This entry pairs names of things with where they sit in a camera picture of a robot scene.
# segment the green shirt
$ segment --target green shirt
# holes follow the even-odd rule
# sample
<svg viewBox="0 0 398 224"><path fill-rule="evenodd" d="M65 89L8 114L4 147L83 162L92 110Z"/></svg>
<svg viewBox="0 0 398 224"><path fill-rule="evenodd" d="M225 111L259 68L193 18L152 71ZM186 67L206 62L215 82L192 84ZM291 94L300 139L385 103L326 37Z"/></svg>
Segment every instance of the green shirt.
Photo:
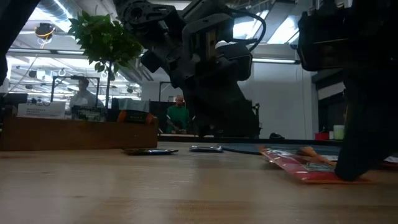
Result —
<svg viewBox="0 0 398 224"><path fill-rule="evenodd" d="M167 108L167 116L170 117L171 122L176 125L179 129L186 130L189 127L189 110L184 106L171 106ZM173 127L167 126L167 133L172 132Z"/></svg>

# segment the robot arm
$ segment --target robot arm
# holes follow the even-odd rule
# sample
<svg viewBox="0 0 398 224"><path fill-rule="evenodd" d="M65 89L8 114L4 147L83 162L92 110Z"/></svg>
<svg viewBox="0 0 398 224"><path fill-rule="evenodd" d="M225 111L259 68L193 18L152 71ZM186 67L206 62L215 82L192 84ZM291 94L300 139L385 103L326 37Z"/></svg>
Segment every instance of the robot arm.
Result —
<svg viewBox="0 0 398 224"><path fill-rule="evenodd" d="M163 68L202 126L234 128L246 137L259 134L259 122L237 81L251 74L250 40L233 39L235 11L218 1L193 1L178 12L146 0L114 1L126 29L147 49L141 62L151 72ZM238 42L216 49L219 41Z"/></svg>

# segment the wooden table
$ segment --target wooden table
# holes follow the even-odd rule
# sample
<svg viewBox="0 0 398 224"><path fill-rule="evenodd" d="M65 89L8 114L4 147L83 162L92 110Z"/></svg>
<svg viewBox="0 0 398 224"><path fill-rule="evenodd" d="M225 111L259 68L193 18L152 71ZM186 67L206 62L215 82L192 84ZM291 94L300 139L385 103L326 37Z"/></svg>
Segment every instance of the wooden table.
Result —
<svg viewBox="0 0 398 224"><path fill-rule="evenodd" d="M375 185L305 185L261 156L0 152L0 220L13 223L398 223L398 172Z"/></svg>

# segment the plant stem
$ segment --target plant stem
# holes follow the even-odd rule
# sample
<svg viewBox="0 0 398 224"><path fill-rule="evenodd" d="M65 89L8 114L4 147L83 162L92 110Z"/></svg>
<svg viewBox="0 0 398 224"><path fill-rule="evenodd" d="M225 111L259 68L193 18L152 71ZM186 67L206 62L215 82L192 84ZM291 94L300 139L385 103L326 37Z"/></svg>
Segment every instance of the plant stem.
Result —
<svg viewBox="0 0 398 224"><path fill-rule="evenodd" d="M109 105L109 88L111 86L111 75L112 75L112 62L109 62L108 83L106 84L106 97L105 97L105 108L106 109L108 109L108 105Z"/></svg>

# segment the pipe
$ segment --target pipe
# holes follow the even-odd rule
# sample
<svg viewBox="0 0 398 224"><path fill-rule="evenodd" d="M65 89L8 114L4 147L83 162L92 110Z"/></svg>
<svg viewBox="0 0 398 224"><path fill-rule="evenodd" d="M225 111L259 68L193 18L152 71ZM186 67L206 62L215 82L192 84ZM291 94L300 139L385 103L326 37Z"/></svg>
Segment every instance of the pipe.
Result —
<svg viewBox="0 0 398 224"><path fill-rule="evenodd" d="M80 7L73 0L41 0L37 9L48 15L64 32L69 31L69 18L77 18L78 14L81 14Z"/></svg>

